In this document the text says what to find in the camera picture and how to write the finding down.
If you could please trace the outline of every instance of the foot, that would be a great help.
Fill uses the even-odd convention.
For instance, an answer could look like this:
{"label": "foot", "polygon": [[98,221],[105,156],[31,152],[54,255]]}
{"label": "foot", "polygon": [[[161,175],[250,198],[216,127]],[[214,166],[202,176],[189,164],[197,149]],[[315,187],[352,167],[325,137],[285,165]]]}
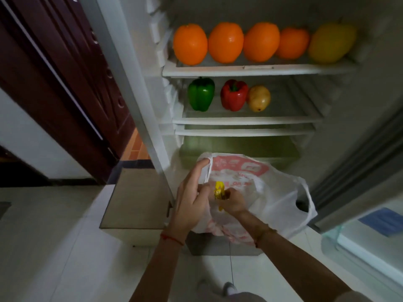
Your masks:
{"label": "foot", "polygon": [[227,297],[228,295],[234,295],[237,293],[238,293],[238,290],[234,284],[232,284],[231,282],[226,282],[224,284],[224,287],[222,288],[222,295],[224,297]]}

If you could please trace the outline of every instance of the green bell pepper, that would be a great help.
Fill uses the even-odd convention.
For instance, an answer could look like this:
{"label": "green bell pepper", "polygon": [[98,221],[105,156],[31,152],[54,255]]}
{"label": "green bell pepper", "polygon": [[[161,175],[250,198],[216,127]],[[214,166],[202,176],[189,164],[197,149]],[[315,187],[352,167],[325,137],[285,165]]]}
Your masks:
{"label": "green bell pepper", "polygon": [[192,81],[187,88],[190,106],[196,111],[207,111],[214,97],[215,85],[211,78],[201,78]]}

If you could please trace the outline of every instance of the refrigerator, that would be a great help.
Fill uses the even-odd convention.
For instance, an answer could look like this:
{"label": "refrigerator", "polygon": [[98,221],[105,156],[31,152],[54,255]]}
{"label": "refrigerator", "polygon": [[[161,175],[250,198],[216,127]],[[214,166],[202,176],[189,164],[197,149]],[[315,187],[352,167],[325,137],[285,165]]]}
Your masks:
{"label": "refrigerator", "polygon": [[[323,241],[340,255],[343,231],[402,191],[403,0],[79,1],[172,200],[202,152],[270,162],[307,181],[318,210],[311,227],[327,233]],[[310,33],[338,22],[354,25],[358,35],[352,50],[330,65],[306,55],[254,64],[241,54],[223,65],[207,54],[196,66],[175,58],[173,34],[180,25],[198,24],[208,36],[225,21],[244,33],[261,21]],[[216,85],[206,112],[194,111],[186,95],[199,77]],[[266,86],[267,109],[254,113],[245,104],[238,112],[225,110],[220,89],[231,78]],[[368,263],[358,259],[360,265]],[[399,281],[391,282],[386,291],[402,297]]]}

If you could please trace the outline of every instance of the plastic bag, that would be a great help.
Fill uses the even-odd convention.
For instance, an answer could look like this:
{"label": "plastic bag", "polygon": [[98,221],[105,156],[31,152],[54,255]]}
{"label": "plastic bag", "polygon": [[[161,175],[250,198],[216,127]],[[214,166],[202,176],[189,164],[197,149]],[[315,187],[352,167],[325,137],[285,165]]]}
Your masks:
{"label": "plastic bag", "polygon": [[[222,181],[225,189],[233,187],[238,190],[244,196],[249,211],[281,236],[291,238],[317,215],[304,179],[244,155],[205,152],[198,161],[203,158],[209,158],[210,164],[202,169],[199,183]],[[296,206],[297,197],[302,194],[308,197],[308,212]],[[209,202],[203,218],[193,231],[225,235],[231,242],[254,245],[252,237],[240,223],[228,213],[219,211],[214,201]]]}

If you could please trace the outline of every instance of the right hand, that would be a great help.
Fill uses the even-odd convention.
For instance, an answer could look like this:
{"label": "right hand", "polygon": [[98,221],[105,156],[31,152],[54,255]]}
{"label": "right hand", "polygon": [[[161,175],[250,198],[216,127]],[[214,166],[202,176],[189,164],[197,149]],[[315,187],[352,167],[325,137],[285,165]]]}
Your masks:
{"label": "right hand", "polygon": [[225,195],[227,199],[216,199],[216,201],[227,213],[231,214],[232,216],[236,216],[238,213],[248,211],[246,208],[245,199],[239,191],[230,187],[229,189],[225,190]]}

